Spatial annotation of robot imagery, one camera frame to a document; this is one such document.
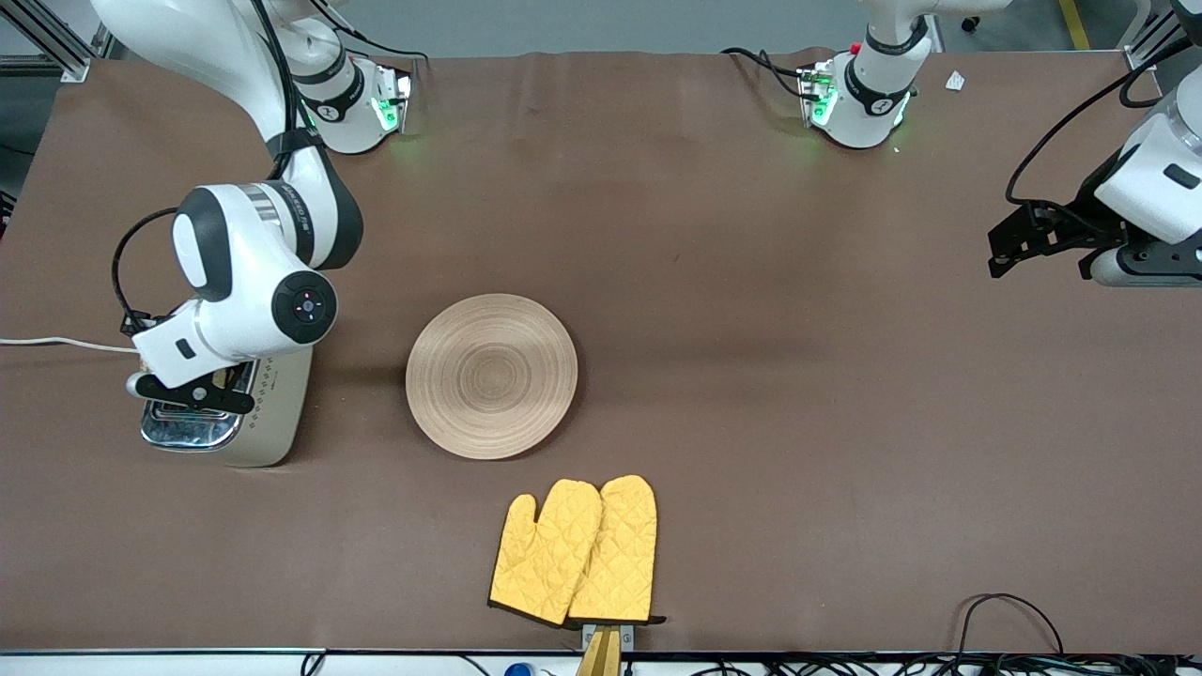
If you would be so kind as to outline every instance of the wooden plate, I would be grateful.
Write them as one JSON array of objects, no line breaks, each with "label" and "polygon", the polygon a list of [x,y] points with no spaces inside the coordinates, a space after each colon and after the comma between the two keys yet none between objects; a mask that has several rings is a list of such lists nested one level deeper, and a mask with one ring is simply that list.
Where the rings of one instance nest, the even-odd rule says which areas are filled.
[{"label": "wooden plate", "polygon": [[451,306],[413,344],[409,407],[444,449],[474,459],[514,456],[559,425],[576,393],[576,349],[538,303],[487,293]]}]

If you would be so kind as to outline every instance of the yellow oven mitt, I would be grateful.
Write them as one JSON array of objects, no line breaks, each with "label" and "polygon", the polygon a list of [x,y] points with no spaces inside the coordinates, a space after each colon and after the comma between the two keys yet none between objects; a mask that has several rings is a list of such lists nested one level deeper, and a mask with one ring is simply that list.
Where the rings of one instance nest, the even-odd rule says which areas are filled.
[{"label": "yellow oven mitt", "polygon": [[649,624],[655,533],[655,493],[642,476],[621,476],[601,488],[601,529],[567,611],[572,624]]},{"label": "yellow oven mitt", "polygon": [[597,538],[601,496],[591,484],[561,479],[537,518],[536,506],[534,496],[510,504],[488,605],[559,627]]}]

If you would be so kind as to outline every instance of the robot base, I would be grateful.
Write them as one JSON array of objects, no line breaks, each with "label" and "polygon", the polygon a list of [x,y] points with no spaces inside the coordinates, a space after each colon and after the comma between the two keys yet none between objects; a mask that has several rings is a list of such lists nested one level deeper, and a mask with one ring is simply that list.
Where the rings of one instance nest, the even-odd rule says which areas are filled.
[{"label": "robot base", "polygon": [[803,94],[819,96],[817,101],[802,100],[802,119],[807,125],[821,129],[835,143],[849,148],[879,146],[893,128],[902,124],[902,115],[910,95],[882,115],[870,115],[864,106],[847,94],[844,73],[852,54],[844,52],[829,61],[814,65],[814,70],[798,72]]},{"label": "robot base", "polygon": [[[310,103],[305,103],[326,146],[345,155],[365,153],[389,134],[405,132],[405,114],[409,112],[413,85],[412,76],[398,73],[370,59],[359,57],[351,61],[362,72],[367,85],[359,100],[346,112],[345,119],[331,121],[326,118],[325,106],[317,105],[314,109]],[[310,94],[304,85],[299,89],[303,94]],[[337,111],[331,109],[328,114],[337,114]]]}]

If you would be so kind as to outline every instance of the brown tablecloth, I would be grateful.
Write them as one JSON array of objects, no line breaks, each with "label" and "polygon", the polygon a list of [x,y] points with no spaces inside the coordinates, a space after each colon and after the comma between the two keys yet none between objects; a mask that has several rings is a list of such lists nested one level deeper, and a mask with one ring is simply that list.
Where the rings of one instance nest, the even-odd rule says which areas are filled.
[{"label": "brown tablecloth", "polygon": [[[577,645],[486,606],[505,506],[639,473],[670,617],[643,648],[946,648],[965,598],[1008,591],[1071,651],[1196,650],[1202,296],[1102,289],[1071,255],[986,268],[1011,170],[1120,72],[936,55],[906,123],[851,152],[726,57],[435,61],[419,135],[335,160],[368,231],[329,275],[340,318],[285,464],[144,445],[132,357],[0,352],[0,645]],[[1066,198],[1135,119],[1097,106],[1020,194]],[[0,243],[4,334],[123,343],[119,236],[267,168],[231,102],[95,64]],[[125,261],[135,307],[186,296],[166,223]],[[490,291],[559,315],[582,380],[547,443],[475,463],[422,435],[403,369]],[[970,647],[1043,636],[987,607]]]}]

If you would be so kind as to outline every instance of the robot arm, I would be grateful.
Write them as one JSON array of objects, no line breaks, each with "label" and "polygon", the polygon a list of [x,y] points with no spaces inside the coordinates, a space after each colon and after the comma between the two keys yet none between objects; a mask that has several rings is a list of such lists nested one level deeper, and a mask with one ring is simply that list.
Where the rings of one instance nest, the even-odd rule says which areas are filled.
[{"label": "robot arm", "polygon": [[[1202,8],[1173,1],[1189,41],[1202,42]],[[1164,58],[1170,52],[1155,57]],[[1202,287],[1202,69],[1156,103],[1123,147],[1060,206],[1028,201],[989,232],[989,269],[1067,249],[1093,249],[1081,275],[1106,286]]]},{"label": "robot arm", "polygon": [[[263,41],[226,0],[94,0],[105,24],[148,60],[233,100],[268,148],[292,150],[280,180],[204,185],[180,203],[175,255],[195,297],[133,336],[166,389],[320,340],[337,297],[319,272],[346,265],[362,239],[358,206],[320,136],[287,111]],[[298,129],[285,130],[286,115]],[[144,376],[129,387],[138,396]]]},{"label": "robot arm", "polygon": [[808,124],[849,148],[871,148],[902,124],[910,88],[932,40],[923,14],[977,16],[1010,0],[862,0],[868,30],[857,53],[843,52],[802,75]]},{"label": "robot arm", "polygon": [[[327,0],[315,1],[338,17]],[[233,4],[246,25],[266,37],[251,1]],[[292,81],[327,147],[363,153],[401,130],[412,94],[410,73],[350,55],[328,25],[311,18],[317,10],[309,0],[264,0],[264,7]]]}]

